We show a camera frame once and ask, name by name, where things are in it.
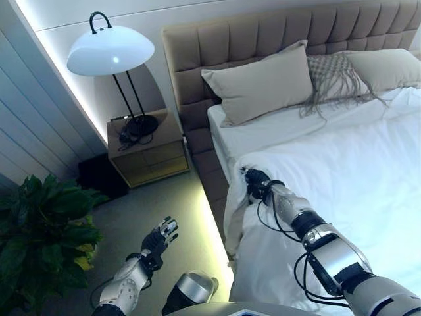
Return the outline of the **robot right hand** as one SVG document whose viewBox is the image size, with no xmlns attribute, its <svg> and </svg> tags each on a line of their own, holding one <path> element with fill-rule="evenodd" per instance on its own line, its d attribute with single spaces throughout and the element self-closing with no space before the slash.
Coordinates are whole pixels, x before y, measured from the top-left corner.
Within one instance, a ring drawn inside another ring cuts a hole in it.
<svg viewBox="0 0 421 316">
<path fill-rule="evenodd" d="M 247 184 L 247 194 L 250 198 L 261 201 L 267 199 L 272 181 L 263 171 L 245 169 L 245 181 Z"/>
</svg>

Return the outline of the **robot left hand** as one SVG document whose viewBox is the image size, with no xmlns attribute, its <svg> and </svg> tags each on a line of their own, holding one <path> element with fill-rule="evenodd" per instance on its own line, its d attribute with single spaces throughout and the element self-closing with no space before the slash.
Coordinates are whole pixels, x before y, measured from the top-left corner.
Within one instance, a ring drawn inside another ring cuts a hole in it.
<svg viewBox="0 0 421 316">
<path fill-rule="evenodd" d="M 171 216 L 165 217 L 142 241 L 141 254 L 160 257 L 178 237 L 178 223 Z"/>
</svg>

